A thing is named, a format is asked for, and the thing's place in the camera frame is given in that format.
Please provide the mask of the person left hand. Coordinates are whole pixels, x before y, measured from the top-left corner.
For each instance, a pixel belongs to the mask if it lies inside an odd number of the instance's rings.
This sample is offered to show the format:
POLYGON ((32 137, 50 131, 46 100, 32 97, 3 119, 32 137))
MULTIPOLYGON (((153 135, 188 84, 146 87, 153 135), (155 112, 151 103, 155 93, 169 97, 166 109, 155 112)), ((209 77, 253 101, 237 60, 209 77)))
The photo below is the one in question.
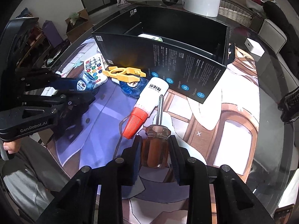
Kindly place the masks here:
POLYGON ((12 142, 4 142, 3 148, 9 154, 15 154, 15 153, 19 152, 19 150, 21 148, 21 141, 22 141, 22 139, 17 139, 12 142))

